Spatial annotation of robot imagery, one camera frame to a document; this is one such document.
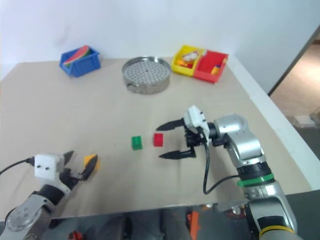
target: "red plastic bin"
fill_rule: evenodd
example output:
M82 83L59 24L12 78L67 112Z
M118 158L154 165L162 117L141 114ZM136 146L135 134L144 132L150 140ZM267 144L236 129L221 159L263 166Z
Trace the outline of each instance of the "red plastic bin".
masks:
M209 51L207 50L206 55L202 56L193 73L193 76L196 79L204 80L210 83L218 82L222 72L225 69L228 54L217 52L217 51ZM220 70L218 74L211 74L212 69L216 66L220 66Z

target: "beige tabletop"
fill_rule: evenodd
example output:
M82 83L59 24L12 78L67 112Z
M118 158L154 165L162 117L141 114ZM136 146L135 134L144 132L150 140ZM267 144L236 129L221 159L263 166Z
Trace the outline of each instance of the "beige tabletop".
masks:
M311 189L228 67L216 84L172 73L165 91L139 95L127 91L123 82L125 62L102 60L101 69L79 78L69 78L56 61L22 63L2 81L1 169L39 153L75 150L67 167L80 172L85 155L100 157L100 170L75 187L57 217L243 199L236 179L203 194L203 146L196 148L197 158L158 157L186 149L183 128L164 132L163 147L153 147L153 133L159 125L180 119L191 105L201 109L208 122L229 113L246 117L285 194ZM142 137L142 150L132 150L132 136ZM223 147L211 147L210 152L208 187L237 173ZM1 175L0 220L40 187L28 164Z

